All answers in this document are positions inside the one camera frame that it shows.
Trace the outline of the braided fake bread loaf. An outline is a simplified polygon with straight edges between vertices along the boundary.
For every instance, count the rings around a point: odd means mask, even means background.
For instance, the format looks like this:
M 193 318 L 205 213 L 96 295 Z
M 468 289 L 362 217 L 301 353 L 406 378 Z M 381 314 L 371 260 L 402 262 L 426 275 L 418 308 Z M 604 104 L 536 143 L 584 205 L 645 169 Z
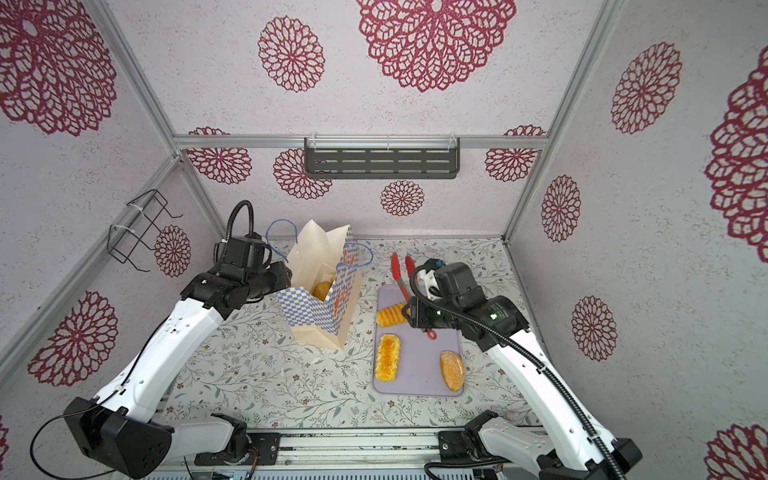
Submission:
M 376 324 L 381 328 L 389 328 L 407 323 L 408 320 L 403 314 L 403 309 L 406 306 L 407 303 L 403 302 L 379 310 L 376 314 Z

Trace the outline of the oval sugared fake bread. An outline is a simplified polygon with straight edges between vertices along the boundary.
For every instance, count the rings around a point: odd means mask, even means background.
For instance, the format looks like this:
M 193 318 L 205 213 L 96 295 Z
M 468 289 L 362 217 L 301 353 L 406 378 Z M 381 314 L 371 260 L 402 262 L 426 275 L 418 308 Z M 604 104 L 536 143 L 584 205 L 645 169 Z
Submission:
M 446 387 L 453 392 L 461 390 L 466 378 L 466 370 L 461 357 L 453 351 L 440 354 L 440 368 Z

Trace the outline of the long baguette fake bread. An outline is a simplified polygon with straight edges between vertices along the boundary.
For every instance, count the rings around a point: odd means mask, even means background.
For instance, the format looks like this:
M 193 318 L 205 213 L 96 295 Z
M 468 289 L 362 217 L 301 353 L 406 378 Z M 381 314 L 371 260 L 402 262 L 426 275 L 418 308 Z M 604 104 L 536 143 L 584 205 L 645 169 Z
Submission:
M 313 297 L 320 300 L 321 302 L 324 302 L 328 297 L 328 294 L 332 286 L 333 286 L 332 281 L 319 282 L 312 290 Z

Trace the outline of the blue checkered paper bag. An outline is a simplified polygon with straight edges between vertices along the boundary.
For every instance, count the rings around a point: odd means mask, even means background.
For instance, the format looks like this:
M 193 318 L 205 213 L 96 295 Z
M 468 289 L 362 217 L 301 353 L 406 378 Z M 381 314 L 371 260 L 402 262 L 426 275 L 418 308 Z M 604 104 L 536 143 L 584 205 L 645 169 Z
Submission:
M 357 242 L 351 227 L 326 230 L 313 220 L 294 230 L 291 250 L 279 256 L 292 273 L 277 293 L 294 339 L 304 345 L 341 350 L 346 344 L 362 285 L 362 270 L 374 254 Z

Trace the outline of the corn topped fake bread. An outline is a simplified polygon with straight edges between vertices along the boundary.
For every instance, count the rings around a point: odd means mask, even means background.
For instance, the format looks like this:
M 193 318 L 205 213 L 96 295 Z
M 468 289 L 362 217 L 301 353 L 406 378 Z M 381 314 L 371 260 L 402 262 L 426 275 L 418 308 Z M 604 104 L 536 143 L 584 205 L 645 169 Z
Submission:
M 375 379 L 380 382 L 392 382 L 396 379 L 401 340 L 394 334 L 385 334 L 381 337 L 376 354 Z

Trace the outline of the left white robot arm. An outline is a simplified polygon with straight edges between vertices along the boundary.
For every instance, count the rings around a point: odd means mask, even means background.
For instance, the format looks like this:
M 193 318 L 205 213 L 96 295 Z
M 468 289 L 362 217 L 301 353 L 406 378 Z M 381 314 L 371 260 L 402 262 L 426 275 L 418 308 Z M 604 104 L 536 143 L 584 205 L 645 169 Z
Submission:
M 244 422 L 226 414 L 175 426 L 153 421 L 163 394 L 195 350 L 236 310 L 289 287 L 291 273 L 257 233 L 226 240 L 217 263 L 182 291 L 139 354 L 91 399 L 77 397 L 64 420 L 82 454 L 133 479 L 166 460 L 212 454 L 245 460 Z

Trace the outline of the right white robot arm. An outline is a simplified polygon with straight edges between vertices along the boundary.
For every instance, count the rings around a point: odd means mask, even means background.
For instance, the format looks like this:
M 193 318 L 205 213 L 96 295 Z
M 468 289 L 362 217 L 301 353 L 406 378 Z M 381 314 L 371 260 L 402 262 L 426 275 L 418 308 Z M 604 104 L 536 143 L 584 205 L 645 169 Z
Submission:
M 475 343 L 515 383 L 543 427 L 534 433 L 485 411 L 464 427 L 462 453 L 424 470 L 511 464 L 538 479 L 624 479 L 642 460 L 577 398 L 545 354 L 528 320 L 505 296 L 489 298 L 461 262 L 430 259 L 409 274 L 403 309 L 419 330 L 452 329 Z

